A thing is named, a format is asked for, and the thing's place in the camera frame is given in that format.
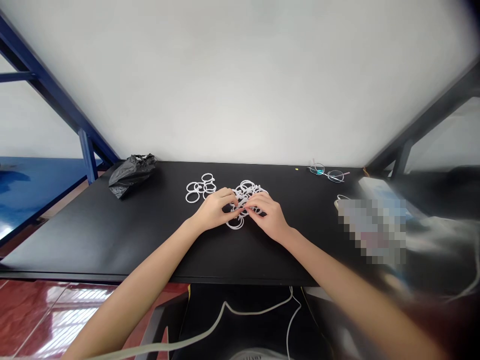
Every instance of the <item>eyeglasses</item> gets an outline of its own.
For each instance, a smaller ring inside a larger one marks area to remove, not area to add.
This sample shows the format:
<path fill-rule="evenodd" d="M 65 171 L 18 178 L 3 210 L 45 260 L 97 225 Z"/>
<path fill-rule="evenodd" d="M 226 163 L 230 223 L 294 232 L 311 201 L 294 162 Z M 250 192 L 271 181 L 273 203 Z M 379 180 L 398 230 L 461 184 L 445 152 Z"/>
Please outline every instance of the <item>eyeglasses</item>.
<path fill-rule="evenodd" d="M 343 183 L 344 176 L 350 174 L 350 172 L 341 172 L 340 170 L 331 170 L 325 173 L 325 166 L 319 162 L 315 162 L 312 166 L 309 166 L 308 169 L 312 174 L 315 175 L 325 175 L 328 180 L 334 183 Z"/>

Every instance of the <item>blue metal beam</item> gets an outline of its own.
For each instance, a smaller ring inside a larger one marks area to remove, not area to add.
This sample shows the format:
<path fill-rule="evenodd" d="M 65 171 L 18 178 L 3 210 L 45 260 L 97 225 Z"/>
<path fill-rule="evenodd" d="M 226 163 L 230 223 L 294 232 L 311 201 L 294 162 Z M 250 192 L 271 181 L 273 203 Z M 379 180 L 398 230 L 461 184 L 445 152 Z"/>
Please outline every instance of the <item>blue metal beam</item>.
<path fill-rule="evenodd" d="M 13 81 L 33 80 L 37 77 L 31 71 L 0 73 L 0 83 L 9 83 Z"/>
<path fill-rule="evenodd" d="M 119 157 L 98 133 L 87 117 L 79 110 L 67 93 L 27 48 L 20 37 L 0 15 L 0 54 L 20 72 L 33 72 L 37 80 L 28 82 L 60 117 L 76 132 L 84 130 L 93 142 L 94 151 L 101 159 L 113 165 Z"/>
<path fill-rule="evenodd" d="M 88 183 L 91 184 L 99 177 L 94 147 L 92 146 L 89 136 L 83 129 L 78 131 L 78 137 L 80 138 L 81 152 L 83 154 L 83 161 L 85 162 L 86 178 L 88 179 Z"/>

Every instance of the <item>black table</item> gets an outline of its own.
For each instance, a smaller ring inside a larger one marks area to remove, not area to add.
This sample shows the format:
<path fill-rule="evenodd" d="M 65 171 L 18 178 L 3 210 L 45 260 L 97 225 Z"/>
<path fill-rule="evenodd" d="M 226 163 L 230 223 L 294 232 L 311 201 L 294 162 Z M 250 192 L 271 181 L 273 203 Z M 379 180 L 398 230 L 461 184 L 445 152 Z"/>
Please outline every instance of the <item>black table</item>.
<path fill-rule="evenodd" d="M 158 162 L 155 172 L 125 200 L 108 189 L 114 166 L 0 262 L 0 278 L 118 283 L 198 209 L 186 185 L 212 173 L 218 189 L 251 180 L 283 209 L 289 225 L 356 271 L 374 271 L 339 224 L 337 194 L 354 196 L 360 168 L 344 183 L 306 166 Z M 174 272 L 172 282 L 311 286 L 314 280 L 249 217 L 203 233 Z"/>

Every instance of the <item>plastic ring pile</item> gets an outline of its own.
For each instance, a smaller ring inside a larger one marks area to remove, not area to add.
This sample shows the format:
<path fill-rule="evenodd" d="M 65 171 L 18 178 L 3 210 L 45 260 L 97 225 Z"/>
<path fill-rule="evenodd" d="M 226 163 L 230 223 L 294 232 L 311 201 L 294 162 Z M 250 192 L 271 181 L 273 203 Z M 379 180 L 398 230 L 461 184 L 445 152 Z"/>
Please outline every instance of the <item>plastic ring pile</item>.
<path fill-rule="evenodd" d="M 250 180 L 243 180 L 240 185 L 238 185 L 235 189 L 232 189 L 232 191 L 235 193 L 235 197 L 238 200 L 238 206 L 235 206 L 234 204 L 230 204 L 231 210 L 230 212 L 234 212 L 238 208 L 241 208 L 253 194 L 261 193 L 261 192 L 266 192 L 267 194 L 269 193 L 268 191 L 262 189 L 260 185 L 255 185 L 253 181 Z M 255 211 L 257 214 L 260 214 L 262 210 L 259 207 L 252 207 L 253 211 Z M 243 210 L 240 215 L 238 216 L 239 223 L 238 225 L 230 225 L 228 222 L 226 222 L 226 225 L 232 229 L 232 230 L 238 230 L 244 225 L 244 217 L 246 217 L 249 213 L 247 210 Z"/>
<path fill-rule="evenodd" d="M 214 184 L 214 181 L 215 181 L 214 176 L 211 173 L 207 172 L 206 174 L 203 174 L 201 176 L 201 182 L 192 181 L 191 183 L 189 183 L 186 186 L 186 191 L 187 191 L 187 194 L 185 195 L 186 202 L 193 204 L 200 199 L 200 194 L 202 194 L 203 199 L 205 200 L 206 199 L 205 194 L 207 194 L 208 196 L 208 194 L 213 194 L 214 192 L 216 192 L 217 186 Z M 197 194 L 196 199 L 193 201 L 190 201 L 189 200 L 190 194 Z"/>

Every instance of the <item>finger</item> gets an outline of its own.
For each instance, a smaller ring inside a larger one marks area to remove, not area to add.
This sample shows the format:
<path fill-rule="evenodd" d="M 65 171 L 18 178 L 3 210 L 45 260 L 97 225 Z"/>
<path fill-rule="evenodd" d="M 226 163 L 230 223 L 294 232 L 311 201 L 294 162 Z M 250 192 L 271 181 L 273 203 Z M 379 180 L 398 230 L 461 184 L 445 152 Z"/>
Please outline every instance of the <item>finger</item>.
<path fill-rule="evenodd" d="M 248 212 L 248 215 L 250 215 L 250 217 L 253 219 L 253 221 L 260 225 L 260 222 L 263 221 L 264 218 L 258 215 L 249 207 L 246 208 L 246 211 Z"/>
<path fill-rule="evenodd" d="M 223 187 L 215 193 L 218 194 L 220 198 L 223 198 L 224 196 L 228 196 L 230 194 L 233 194 L 234 192 L 228 187 Z"/>
<path fill-rule="evenodd" d="M 261 192 L 256 192 L 254 193 L 252 196 L 250 196 L 250 199 L 251 198 L 258 198 L 258 197 L 262 197 L 262 198 L 265 198 L 265 199 L 270 199 L 270 200 L 273 200 L 270 195 L 268 193 L 266 193 L 265 191 L 261 191 Z"/>
<path fill-rule="evenodd" d="M 260 197 L 256 197 L 254 199 L 249 199 L 244 205 L 244 208 L 253 208 L 257 207 L 262 209 L 264 212 L 267 214 L 272 211 L 273 204 L 271 203 L 271 200 L 269 199 L 263 199 Z"/>
<path fill-rule="evenodd" d="M 234 203 L 236 207 L 239 206 L 239 201 L 238 201 L 237 197 L 235 195 L 233 195 L 233 193 L 231 195 L 221 197 L 220 201 L 221 201 L 220 204 L 222 206 L 225 206 L 225 205 L 230 204 L 230 203 Z"/>
<path fill-rule="evenodd" d="M 238 208 L 235 211 L 232 212 L 227 212 L 225 215 L 223 215 L 223 220 L 225 223 L 228 223 L 230 220 L 235 219 L 240 213 L 245 210 L 244 208 Z"/>

